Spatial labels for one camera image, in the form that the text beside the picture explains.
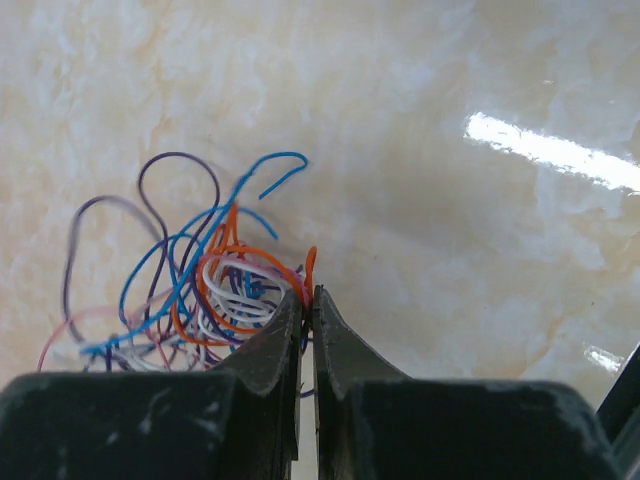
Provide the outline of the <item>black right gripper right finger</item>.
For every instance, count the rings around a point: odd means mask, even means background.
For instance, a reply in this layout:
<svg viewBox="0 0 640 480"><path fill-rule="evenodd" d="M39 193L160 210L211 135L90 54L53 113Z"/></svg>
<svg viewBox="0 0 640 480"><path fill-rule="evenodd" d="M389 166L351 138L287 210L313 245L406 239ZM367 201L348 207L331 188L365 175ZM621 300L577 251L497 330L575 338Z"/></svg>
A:
<svg viewBox="0 0 640 480"><path fill-rule="evenodd" d="M545 381L424 380L356 334L329 292L313 306L323 479L617 479L591 407Z"/></svg>

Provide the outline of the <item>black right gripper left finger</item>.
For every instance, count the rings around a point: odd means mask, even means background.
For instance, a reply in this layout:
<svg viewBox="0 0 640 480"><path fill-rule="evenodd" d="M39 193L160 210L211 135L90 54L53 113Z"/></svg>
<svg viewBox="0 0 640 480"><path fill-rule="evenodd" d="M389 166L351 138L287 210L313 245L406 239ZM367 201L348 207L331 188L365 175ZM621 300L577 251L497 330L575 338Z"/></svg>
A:
<svg viewBox="0 0 640 480"><path fill-rule="evenodd" d="M1 394L5 479L287 479L298 457L303 304L216 367L40 373Z"/></svg>

